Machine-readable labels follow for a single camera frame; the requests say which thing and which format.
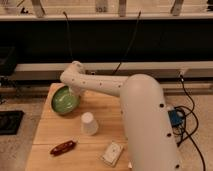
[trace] paper cup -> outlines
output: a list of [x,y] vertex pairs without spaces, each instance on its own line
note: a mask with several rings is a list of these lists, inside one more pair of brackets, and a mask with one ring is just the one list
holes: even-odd
[[98,131],[98,123],[90,112],[81,116],[81,131],[86,135],[94,135]]

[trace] wooden table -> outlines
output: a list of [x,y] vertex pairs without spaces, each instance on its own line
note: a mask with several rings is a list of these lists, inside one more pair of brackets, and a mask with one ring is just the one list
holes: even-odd
[[[86,91],[79,107],[69,115],[61,117],[51,109],[52,96],[61,86],[63,84],[54,83],[50,87],[26,171],[129,171],[128,149],[119,99]],[[92,112],[99,123],[98,133],[94,136],[81,133],[80,117],[84,112]],[[49,154],[53,147],[71,139],[78,141],[74,150],[57,157]],[[100,156],[112,140],[124,146],[124,151],[114,168],[100,160]]]

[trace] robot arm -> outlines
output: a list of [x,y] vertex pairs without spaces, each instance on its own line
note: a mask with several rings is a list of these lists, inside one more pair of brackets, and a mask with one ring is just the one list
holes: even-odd
[[148,75],[85,75],[73,62],[61,81],[79,95],[88,89],[120,97],[133,171],[180,171],[181,164],[160,84]]

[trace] green bowl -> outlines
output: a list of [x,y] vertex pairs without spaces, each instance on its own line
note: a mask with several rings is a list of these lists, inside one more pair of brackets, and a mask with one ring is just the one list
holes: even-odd
[[70,93],[68,86],[63,86],[53,95],[51,106],[59,115],[67,115],[78,106],[79,101],[79,97]]

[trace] black backdrop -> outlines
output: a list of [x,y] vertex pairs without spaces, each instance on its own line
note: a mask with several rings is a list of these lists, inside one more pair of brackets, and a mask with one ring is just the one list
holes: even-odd
[[[136,20],[69,21],[73,58],[120,61]],[[213,20],[140,20],[124,61],[213,61]],[[19,63],[70,62],[66,21],[1,21],[0,46],[15,46]]]

